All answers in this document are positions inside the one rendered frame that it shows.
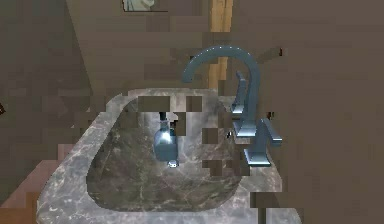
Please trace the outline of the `blue-grey curved faucet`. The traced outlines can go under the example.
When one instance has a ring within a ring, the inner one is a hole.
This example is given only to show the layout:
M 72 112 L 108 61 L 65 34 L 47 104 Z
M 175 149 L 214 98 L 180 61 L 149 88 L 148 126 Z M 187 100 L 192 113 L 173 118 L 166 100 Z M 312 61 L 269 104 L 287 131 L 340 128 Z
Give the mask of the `blue-grey curved faucet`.
M 243 62 L 249 71 L 248 88 L 245 94 L 244 109 L 240 119 L 233 122 L 234 132 L 237 137 L 253 137 L 256 134 L 256 112 L 258 104 L 258 91 L 260 85 L 260 70 L 257 62 L 247 51 L 230 45 L 211 46 L 203 49 L 187 64 L 183 73 L 182 81 L 192 81 L 195 70 L 211 59 L 219 57 L 232 57 Z

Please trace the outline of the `grey marble sink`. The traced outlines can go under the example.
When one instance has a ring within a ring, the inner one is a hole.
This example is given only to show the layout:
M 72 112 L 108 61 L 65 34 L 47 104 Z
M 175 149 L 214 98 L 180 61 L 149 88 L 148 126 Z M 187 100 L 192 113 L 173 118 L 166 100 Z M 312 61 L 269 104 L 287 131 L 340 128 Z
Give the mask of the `grey marble sink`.
M 278 204 L 275 167 L 251 168 L 228 96 L 149 88 L 112 98 L 47 181 L 38 224 L 303 224 Z M 175 123 L 179 166 L 155 158 L 160 112 Z

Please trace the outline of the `blue soap dispenser bottle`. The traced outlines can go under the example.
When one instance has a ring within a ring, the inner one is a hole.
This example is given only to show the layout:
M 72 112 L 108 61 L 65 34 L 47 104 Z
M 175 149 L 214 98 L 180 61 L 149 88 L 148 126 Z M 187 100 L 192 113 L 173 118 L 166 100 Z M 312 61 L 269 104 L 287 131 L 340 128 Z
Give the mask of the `blue soap dispenser bottle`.
M 165 162 L 169 168 L 176 168 L 179 161 L 175 123 L 167 119 L 165 112 L 160 112 L 159 116 L 160 128 L 154 136 L 153 152 L 158 161 Z

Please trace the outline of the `wooden post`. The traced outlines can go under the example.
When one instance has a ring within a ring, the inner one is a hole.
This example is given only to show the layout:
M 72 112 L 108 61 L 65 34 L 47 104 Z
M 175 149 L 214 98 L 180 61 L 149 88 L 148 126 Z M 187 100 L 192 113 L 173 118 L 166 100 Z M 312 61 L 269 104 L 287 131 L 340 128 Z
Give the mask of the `wooden post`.
M 229 32 L 232 23 L 233 0 L 210 0 L 210 31 L 213 33 Z M 217 89 L 221 80 L 226 79 L 228 58 L 219 57 L 217 63 L 209 66 L 208 86 Z

